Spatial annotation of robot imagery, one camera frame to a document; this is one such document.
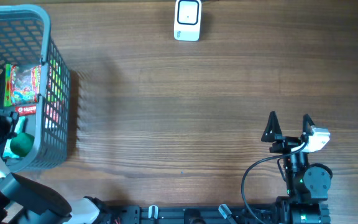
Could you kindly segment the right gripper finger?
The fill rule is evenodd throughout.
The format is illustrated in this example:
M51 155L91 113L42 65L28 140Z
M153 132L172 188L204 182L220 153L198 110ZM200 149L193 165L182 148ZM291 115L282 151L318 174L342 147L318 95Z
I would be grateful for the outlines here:
M262 142L276 142L283 139L282 130L280 128L277 114L271 111L268 117L266 128L262 134Z
M302 127L303 127L303 135L309 135L309 136L313 135L315 124L309 114L303 115Z

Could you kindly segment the teal tissue packet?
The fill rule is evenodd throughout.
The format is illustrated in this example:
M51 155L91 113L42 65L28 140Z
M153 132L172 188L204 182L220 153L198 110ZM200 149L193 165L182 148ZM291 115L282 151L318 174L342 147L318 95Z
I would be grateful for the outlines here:
M24 130L24 123L26 121L26 117L21 116L19 117L19 120L16 124L16 127L14 129L14 133L17 134L16 137L13 137L12 139L8 139L6 141L6 144L4 146L2 158L3 159L18 159L20 158L20 152L18 150L17 143L19 141L20 134L23 133Z

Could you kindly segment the green lid jar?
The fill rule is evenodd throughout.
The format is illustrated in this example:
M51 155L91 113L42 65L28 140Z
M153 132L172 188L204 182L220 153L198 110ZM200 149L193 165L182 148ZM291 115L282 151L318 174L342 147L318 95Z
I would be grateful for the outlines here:
M32 150L34 139L35 137L31 134L19 133L11 140L11 151L19 157L25 157Z

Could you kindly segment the red stick packet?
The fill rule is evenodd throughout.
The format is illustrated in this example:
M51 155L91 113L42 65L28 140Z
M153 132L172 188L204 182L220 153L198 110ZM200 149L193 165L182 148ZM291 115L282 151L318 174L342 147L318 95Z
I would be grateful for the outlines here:
M22 105L16 106L15 112L18 113L19 116L27 116L36 114L37 105Z

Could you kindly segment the Haribo gummy candy bag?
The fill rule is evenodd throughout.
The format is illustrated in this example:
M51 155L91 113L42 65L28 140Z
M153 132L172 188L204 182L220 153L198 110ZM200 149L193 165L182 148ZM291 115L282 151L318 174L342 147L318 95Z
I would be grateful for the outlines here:
M37 103L41 73L41 65L6 64L4 106Z

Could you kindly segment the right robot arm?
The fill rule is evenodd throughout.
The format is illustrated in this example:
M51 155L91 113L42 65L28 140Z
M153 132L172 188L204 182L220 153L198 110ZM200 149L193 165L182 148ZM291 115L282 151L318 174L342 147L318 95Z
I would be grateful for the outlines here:
M283 162L279 168L286 183L287 196L277 197L272 214L263 218L269 223L329 223L328 190L333 177L332 170L321 163L310 164L308 155L321 150L330 140L326 128L315 126L308 114L303 116L302 134L299 137L284 136L276 112L269 114L267 126L261 137L271 142L269 151L279 154Z

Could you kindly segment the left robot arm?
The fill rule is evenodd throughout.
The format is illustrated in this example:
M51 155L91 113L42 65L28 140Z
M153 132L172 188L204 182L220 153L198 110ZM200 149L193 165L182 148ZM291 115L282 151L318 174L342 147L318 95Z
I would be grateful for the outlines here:
M16 137L17 113L0 110L0 146ZM11 223L110 223L112 215L97 198L84 197L68 202L58 192L15 174L0 155L0 223L7 217L7 208L21 205Z

